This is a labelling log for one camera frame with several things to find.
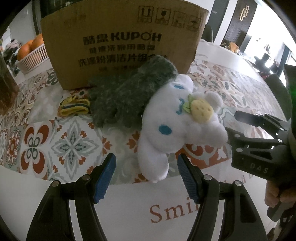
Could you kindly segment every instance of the white plush toy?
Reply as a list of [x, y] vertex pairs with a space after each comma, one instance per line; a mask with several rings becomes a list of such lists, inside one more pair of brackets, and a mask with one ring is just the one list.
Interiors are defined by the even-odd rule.
[[194, 92], [190, 77], [179, 74], [175, 81], [161, 87], [150, 99], [143, 114], [138, 143], [142, 174], [152, 182], [168, 174], [167, 153], [184, 144], [221, 147], [227, 132], [216, 114], [223, 101], [214, 92]]

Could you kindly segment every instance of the white plastic basket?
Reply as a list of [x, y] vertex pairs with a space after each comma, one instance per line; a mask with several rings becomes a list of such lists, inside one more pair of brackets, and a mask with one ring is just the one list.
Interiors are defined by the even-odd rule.
[[16, 61], [15, 64], [23, 74], [26, 74], [42, 64], [48, 58], [49, 57], [47, 55], [45, 46], [42, 44], [29, 53], [26, 57], [24, 57], [21, 61]]

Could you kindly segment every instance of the basket of oranges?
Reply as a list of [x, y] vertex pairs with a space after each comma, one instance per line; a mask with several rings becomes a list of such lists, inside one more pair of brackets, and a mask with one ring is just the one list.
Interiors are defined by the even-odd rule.
[[23, 74], [26, 74], [48, 58], [42, 34], [39, 34], [34, 40], [30, 40], [20, 47], [15, 64]]

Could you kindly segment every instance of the cardboard box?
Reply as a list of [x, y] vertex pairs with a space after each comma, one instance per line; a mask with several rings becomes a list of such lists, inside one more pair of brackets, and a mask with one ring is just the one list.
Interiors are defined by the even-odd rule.
[[187, 73], [209, 11], [181, 0], [83, 0], [41, 20], [64, 90], [139, 67], [158, 54]]

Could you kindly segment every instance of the green leaf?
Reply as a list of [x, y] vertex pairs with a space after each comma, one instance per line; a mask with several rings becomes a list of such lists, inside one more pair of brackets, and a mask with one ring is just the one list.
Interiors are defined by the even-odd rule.
[[188, 101], [189, 101], [189, 104], [191, 104], [192, 101], [194, 101], [195, 99], [192, 97], [191, 94], [188, 95]]
[[190, 104], [189, 102], [185, 102], [184, 105], [183, 105], [183, 109], [187, 112], [187, 113], [190, 113]]

